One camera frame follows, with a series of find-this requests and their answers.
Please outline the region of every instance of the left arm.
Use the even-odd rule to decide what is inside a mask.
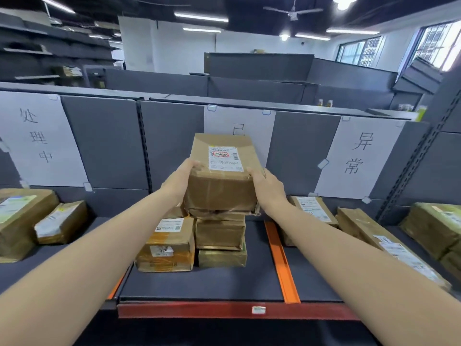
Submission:
[[[160,190],[61,250],[0,295],[0,345],[72,345],[166,212],[184,197],[186,159]]]

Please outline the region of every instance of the left hand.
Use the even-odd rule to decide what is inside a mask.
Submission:
[[[190,170],[192,170],[193,167],[199,166],[199,161],[187,158],[162,184],[160,189],[171,197],[171,200],[174,201],[173,206],[182,202],[189,182]]]

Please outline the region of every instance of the fan blade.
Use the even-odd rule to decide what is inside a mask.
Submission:
[[[312,10],[304,10],[304,11],[295,11],[297,14],[306,14],[306,13],[317,13],[322,12],[323,8],[314,8]]]
[[[276,12],[288,13],[288,11],[282,11],[282,10],[278,10],[278,9],[276,9],[276,8],[267,7],[267,6],[264,6],[263,9],[264,9],[264,10],[268,10],[268,11],[276,11]]]

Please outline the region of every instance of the right hand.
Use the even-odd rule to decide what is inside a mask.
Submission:
[[[259,170],[247,169],[253,177],[256,197],[262,209],[269,216],[273,217],[274,212],[280,208],[280,205],[288,203],[284,190],[284,184],[280,182],[268,169],[264,169],[266,177]]]

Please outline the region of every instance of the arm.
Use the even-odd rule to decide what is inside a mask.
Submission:
[[[155,227],[184,197],[186,159],[160,190],[43,262],[0,295],[0,345],[72,345]]]
[[[249,170],[262,208],[384,346],[459,345],[461,303],[390,255],[291,205],[283,184]]]

